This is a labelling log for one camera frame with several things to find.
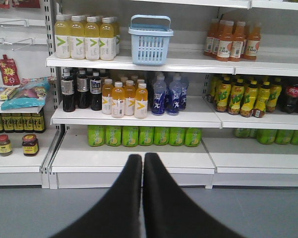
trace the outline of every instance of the blue snack package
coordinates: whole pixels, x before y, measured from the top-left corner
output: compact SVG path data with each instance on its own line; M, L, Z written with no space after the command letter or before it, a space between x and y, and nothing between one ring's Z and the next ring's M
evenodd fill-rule
M44 106L46 103L47 92L50 89L48 79L41 82L34 82L19 87L16 95L2 103L1 109L16 109Z

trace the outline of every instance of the orange juice bottle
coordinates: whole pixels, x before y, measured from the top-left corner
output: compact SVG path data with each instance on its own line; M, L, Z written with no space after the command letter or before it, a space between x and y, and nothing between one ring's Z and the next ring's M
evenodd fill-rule
M212 49L212 57L213 58L216 58L216 56L217 56L218 45L219 45L220 37L221 37L224 27L225 27L225 22L226 22L226 20L220 20L220 22L219 22L218 30L216 32L213 49Z
M125 90L125 115L132 116L135 111L135 94L136 90L134 87L133 80L127 80Z
M140 83L136 91L135 118L144 119L148 111L148 91L145 83Z
M111 104L112 104L112 91L113 91L113 80L106 78L104 81L102 96L101 96L101 111L104 114L111 114Z
M226 21L223 34L220 37L216 59L218 61L228 61L233 43L233 21Z
M122 118L125 114L125 90L122 82L115 82L112 97L111 115L113 118Z
M242 48L245 39L245 25L244 21L238 21L235 33L233 35L233 44L230 51L229 60L233 62L240 61L240 55L242 53Z
M256 60L257 59L257 52L259 50L260 45L260 29L261 23L256 23L252 32L249 34L247 39L247 47L245 49L244 58L247 60Z
M218 22L219 22L219 19L215 18L215 19L212 19L212 21L210 23L210 28L209 28L209 31L207 33L206 43L205 43L205 50L204 50L204 55L205 56L211 56L212 55L214 40L215 40L216 33L217 33L217 30L218 30Z

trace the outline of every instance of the jar lid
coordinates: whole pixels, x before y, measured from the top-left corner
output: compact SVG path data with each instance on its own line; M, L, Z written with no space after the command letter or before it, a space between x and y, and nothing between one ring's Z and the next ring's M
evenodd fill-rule
M4 134L4 135L0 135L0 142L5 142L8 140L8 135Z
M35 134L27 134L22 137L23 142L32 142L37 139Z

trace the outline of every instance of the red bottle cap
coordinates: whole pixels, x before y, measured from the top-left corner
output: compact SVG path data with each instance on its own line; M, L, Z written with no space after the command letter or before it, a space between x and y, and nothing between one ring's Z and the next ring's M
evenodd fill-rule
M8 135L4 134L4 135L0 135L0 142L5 142L8 140Z

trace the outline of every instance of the yellow juice bottle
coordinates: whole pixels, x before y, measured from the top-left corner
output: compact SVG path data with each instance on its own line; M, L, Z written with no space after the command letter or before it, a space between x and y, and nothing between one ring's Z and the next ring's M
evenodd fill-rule
M96 22L96 17L87 17L87 24L84 28L85 58L87 60L99 59L99 27Z
M82 60L85 58L84 25L81 22L81 16L72 16L71 20L71 57L75 60Z
M54 25L55 32L55 54L58 58L70 58L70 25L65 15L57 15Z
M113 60L115 57L115 34L110 17L102 19L103 24L99 30L99 48L101 60Z

